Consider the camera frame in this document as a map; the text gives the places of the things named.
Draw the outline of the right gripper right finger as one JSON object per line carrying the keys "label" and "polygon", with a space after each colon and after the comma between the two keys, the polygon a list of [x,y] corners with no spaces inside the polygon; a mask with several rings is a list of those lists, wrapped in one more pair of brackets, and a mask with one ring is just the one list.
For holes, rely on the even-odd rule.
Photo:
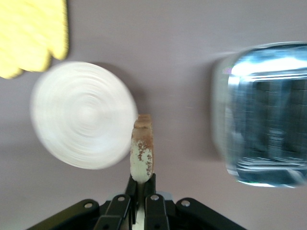
{"label": "right gripper right finger", "polygon": [[156,192],[156,175],[145,183],[144,186],[144,229],[168,230],[169,221],[166,214],[165,199]]}

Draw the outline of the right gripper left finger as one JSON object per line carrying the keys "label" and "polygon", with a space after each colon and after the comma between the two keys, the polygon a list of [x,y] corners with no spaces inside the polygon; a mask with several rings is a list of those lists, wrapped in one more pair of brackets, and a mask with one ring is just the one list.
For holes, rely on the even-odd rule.
{"label": "right gripper left finger", "polygon": [[96,230],[131,230],[136,223],[137,182],[129,178],[125,192],[104,203],[106,210],[95,224]]}

